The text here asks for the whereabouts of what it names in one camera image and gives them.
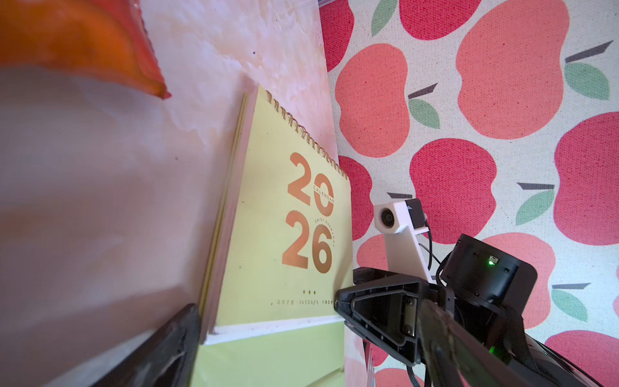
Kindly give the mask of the yellow-green calendar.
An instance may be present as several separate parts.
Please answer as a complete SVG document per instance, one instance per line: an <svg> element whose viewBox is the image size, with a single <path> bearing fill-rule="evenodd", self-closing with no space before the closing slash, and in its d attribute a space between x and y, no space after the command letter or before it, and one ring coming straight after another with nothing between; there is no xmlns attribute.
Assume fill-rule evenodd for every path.
<svg viewBox="0 0 619 387"><path fill-rule="evenodd" d="M347 174L261 86L243 98L228 172L191 385L344 385Z"/></svg>

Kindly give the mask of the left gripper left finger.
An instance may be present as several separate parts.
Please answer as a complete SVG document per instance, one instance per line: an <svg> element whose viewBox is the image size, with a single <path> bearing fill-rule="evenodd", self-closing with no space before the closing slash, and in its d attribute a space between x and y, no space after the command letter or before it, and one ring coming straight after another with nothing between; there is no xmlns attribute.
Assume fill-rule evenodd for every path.
<svg viewBox="0 0 619 387"><path fill-rule="evenodd" d="M190 303L160 327L96 386L187 386L198 353L201 319Z"/></svg>

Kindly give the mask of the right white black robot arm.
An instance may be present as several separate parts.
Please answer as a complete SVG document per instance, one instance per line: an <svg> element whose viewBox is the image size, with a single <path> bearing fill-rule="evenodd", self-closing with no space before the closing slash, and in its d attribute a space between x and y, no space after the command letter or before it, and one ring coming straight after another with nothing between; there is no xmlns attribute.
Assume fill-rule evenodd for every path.
<svg viewBox="0 0 619 387"><path fill-rule="evenodd" d="M426 386L594 386L576 364L531 338L522 312L536 269L462 235L435 283L359 268L335 295L356 335L407 369L426 368Z"/></svg>

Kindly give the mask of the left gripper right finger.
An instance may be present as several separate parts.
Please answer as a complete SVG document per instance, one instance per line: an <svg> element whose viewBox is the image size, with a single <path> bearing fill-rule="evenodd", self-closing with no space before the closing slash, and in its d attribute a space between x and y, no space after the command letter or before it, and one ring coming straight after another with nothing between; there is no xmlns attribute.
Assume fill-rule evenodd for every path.
<svg viewBox="0 0 619 387"><path fill-rule="evenodd" d="M528 385L435 303L422 302L417 327L434 386Z"/></svg>

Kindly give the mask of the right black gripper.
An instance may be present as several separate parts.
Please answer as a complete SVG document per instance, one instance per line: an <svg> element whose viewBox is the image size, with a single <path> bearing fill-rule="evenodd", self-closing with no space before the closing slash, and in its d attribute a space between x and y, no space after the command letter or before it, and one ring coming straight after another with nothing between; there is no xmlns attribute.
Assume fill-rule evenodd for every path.
<svg viewBox="0 0 619 387"><path fill-rule="evenodd" d="M428 301L505 364L534 366L522 313L535 287L534 266L468 235L438 267L430 284L420 277L359 268L353 287L335 295L335 311L362 339L403 364L425 361L417 326Z"/></svg>

